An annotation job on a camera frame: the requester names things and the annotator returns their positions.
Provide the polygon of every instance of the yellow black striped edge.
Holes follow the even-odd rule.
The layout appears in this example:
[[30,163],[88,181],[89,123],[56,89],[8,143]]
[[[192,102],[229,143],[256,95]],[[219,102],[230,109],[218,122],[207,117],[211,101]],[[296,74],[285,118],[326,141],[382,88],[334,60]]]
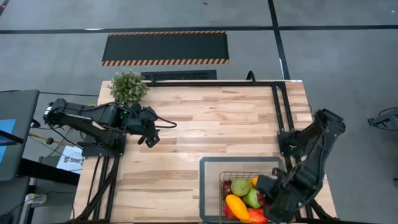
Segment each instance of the yellow black striped edge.
[[228,59],[172,59],[172,60],[107,60],[102,66],[135,66],[135,65],[211,65],[229,64]]
[[177,32],[123,32],[109,35],[159,35],[159,34],[225,34],[225,31],[177,31]]

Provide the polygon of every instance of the metal wire basket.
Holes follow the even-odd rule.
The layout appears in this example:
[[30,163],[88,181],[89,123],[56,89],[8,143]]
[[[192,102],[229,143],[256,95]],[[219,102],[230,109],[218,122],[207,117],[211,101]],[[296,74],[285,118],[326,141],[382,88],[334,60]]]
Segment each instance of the metal wire basket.
[[227,218],[224,213],[225,198],[223,197],[223,183],[224,180],[234,180],[234,179],[247,179],[250,180],[253,177],[257,177],[258,172],[236,172],[236,171],[224,171],[220,173],[219,191],[220,191],[220,223],[225,222],[240,222],[239,220],[233,220]]

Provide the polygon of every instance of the wooden table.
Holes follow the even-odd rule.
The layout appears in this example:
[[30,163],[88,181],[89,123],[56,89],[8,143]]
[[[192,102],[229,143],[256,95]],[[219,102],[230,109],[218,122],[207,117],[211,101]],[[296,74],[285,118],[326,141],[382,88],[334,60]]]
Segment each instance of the wooden table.
[[[109,85],[109,81],[103,82],[98,104],[114,101]],[[304,85],[286,81],[286,87],[295,127],[305,128],[312,117]],[[279,98],[284,111],[281,94]],[[141,105],[153,107],[159,116],[178,126],[161,130],[160,143],[152,149],[137,145],[139,136],[127,137],[112,222],[200,222],[198,170],[203,156],[280,156],[271,87],[151,87]],[[84,161],[74,203],[76,215],[86,207],[96,160]],[[100,217],[104,217],[107,195]],[[327,213],[336,216],[327,179],[316,199]]]

